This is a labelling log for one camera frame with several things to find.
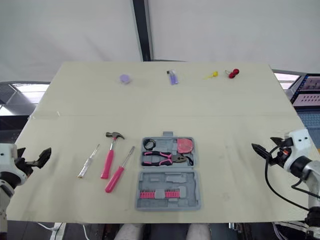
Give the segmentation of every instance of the black tape roll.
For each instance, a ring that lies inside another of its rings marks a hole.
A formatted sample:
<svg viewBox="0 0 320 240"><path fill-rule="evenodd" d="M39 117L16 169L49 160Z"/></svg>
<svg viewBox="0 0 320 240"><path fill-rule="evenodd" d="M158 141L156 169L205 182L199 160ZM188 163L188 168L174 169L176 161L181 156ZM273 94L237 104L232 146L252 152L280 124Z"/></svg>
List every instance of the black tape roll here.
<svg viewBox="0 0 320 240"><path fill-rule="evenodd" d="M145 150L152 151L156 147L156 142L153 139L147 138L143 141L143 147Z"/></svg>

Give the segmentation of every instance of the purple lid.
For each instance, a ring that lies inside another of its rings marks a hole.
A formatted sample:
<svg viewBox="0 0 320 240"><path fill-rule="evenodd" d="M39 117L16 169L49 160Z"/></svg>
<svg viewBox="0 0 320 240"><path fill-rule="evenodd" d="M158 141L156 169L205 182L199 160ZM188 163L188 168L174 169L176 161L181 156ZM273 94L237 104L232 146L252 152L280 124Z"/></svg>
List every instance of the purple lid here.
<svg viewBox="0 0 320 240"><path fill-rule="evenodd" d="M128 83L130 83L130 76L129 75L127 75L127 74L122 74L122 75L120 75L120 82L122 82L123 84L128 84Z"/></svg>

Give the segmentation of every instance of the pliers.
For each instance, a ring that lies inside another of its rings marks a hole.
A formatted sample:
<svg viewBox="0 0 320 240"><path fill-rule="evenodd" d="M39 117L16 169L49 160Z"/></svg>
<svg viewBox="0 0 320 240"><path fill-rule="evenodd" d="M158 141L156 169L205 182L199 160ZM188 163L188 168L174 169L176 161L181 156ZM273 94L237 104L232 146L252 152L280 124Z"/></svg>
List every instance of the pliers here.
<svg viewBox="0 0 320 240"><path fill-rule="evenodd" d="M143 156L160 156L167 158L166 160L158 162L143 161L142 166L170 166L173 163L183 163L187 161L187 157L181 155L172 155L171 152L161 152L161 151L145 151L142 153Z"/></svg>

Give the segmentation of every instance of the yellow clip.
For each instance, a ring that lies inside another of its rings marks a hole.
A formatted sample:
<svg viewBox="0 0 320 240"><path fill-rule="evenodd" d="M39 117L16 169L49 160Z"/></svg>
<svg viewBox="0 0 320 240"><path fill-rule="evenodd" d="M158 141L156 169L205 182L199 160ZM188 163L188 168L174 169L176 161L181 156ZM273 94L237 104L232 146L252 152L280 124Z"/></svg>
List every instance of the yellow clip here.
<svg viewBox="0 0 320 240"><path fill-rule="evenodd" d="M210 78L217 77L217 76L218 76L218 72L217 72L217 71L214 71L214 72L212 73L212 75L207 76L205 79L210 79Z"/></svg>

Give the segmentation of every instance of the purple object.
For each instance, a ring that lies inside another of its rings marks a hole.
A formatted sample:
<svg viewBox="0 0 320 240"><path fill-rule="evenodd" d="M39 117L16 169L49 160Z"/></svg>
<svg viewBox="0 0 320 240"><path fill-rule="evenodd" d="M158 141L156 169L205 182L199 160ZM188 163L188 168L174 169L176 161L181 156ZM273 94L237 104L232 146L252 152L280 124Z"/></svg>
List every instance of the purple object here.
<svg viewBox="0 0 320 240"><path fill-rule="evenodd" d="M176 75L176 73L175 73L174 70L166 71L166 73L167 73L168 76L169 76L171 85L175 85L175 84L178 84L178 83L179 83L178 78L177 78L177 75Z"/></svg>
<svg viewBox="0 0 320 240"><path fill-rule="evenodd" d="M123 84L128 84L131 82L130 76L127 74L122 74L122 75L120 75L119 78L120 78L120 82Z"/></svg>

